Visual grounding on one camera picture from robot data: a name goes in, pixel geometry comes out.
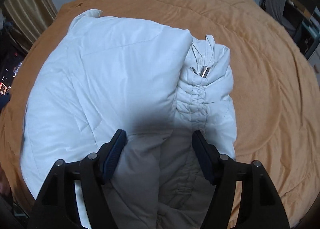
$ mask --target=orange blanket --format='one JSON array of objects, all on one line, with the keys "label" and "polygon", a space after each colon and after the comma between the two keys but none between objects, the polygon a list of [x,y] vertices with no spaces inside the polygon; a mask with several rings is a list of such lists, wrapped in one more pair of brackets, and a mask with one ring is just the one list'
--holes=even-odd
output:
[{"label": "orange blanket", "polygon": [[[27,210],[33,199],[19,165],[23,119],[30,90],[72,19],[96,8],[103,16],[149,19],[212,34],[231,50],[236,110],[237,160],[261,160],[291,225],[308,211],[320,190],[320,92],[315,74],[290,36],[253,0],[77,0],[62,7],[33,45],[0,119],[0,160],[15,197]],[[237,189],[230,226],[240,201]]]}]

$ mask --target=wrinkled fabric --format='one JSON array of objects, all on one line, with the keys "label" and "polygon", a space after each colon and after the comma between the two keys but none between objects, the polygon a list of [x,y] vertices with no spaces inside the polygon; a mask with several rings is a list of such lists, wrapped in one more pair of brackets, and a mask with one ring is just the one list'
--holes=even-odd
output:
[{"label": "wrinkled fabric", "polygon": [[[20,170],[30,91],[72,20],[92,8],[102,10],[102,16],[147,19],[188,29],[199,40],[213,35],[216,43],[230,48],[236,160],[261,160],[291,227],[296,225],[320,191],[319,85],[292,38],[253,0],[76,0],[65,4],[24,60],[11,86],[10,102],[0,115],[1,167],[18,202],[30,210],[34,201]],[[236,223],[240,196],[237,187],[229,226]],[[165,213],[166,206],[160,206],[161,214]]]},{"label": "wrinkled fabric", "polygon": [[[23,178],[36,198],[57,159],[82,160],[123,129],[128,143],[104,189],[117,226],[199,227],[214,188],[200,172],[192,133],[203,131],[235,158],[229,48],[211,35],[197,40],[188,30],[101,13],[77,16],[39,72],[25,115]],[[202,78],[191,66],[210,70]],[[89,228],[78,183],[76,195]]]}]

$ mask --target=orange bedspread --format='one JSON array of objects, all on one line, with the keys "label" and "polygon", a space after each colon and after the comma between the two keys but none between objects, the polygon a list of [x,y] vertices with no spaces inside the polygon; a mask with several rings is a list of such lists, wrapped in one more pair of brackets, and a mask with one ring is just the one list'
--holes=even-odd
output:
[{"label": "orange bedspread", "polygon": [[[261,160],[291,225],[308,211],[320,190],[320,92],[315,74],[290,36],[253,0],[77,0],[62,7],[33,45],[0,119],[0,160],[13,193],[28,210],[33,199],[22,179],[19,156],[23,119],[39,70],[78,14],[96,8],[103,16],[142,18],[212,34],[230,47],[236,110],[237,160]],[[236,222],[237,189],[230,226]]]}]

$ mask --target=curtain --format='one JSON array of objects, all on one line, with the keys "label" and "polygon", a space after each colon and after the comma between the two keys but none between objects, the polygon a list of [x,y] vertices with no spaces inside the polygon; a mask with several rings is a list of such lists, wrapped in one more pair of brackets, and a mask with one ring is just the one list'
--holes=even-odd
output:
[{"label": "curtain", "polygon": [[5,0],[4,11],[14,22],[13,38],[27,52],[57,15],[51,0]]}]

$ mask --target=white garment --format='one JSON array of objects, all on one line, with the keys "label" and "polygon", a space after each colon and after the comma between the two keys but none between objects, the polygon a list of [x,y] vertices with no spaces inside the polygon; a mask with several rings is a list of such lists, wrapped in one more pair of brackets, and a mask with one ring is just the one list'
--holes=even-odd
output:
[{"label": "white garment", "polygon": [[[100,13],[77,16],[39,72],[25,114],[23,178],[36,197],[57,159],[81,160],[123,129],[128,143],[104,187],[118,227],[199,226],[213,187],[192,132],[235,158],[229,49],[211,35],[197,40],[188,30]],[[203,65],[212,67],[207,78],[189,69]],[[90,228],[78,183],[76,195]]]}]

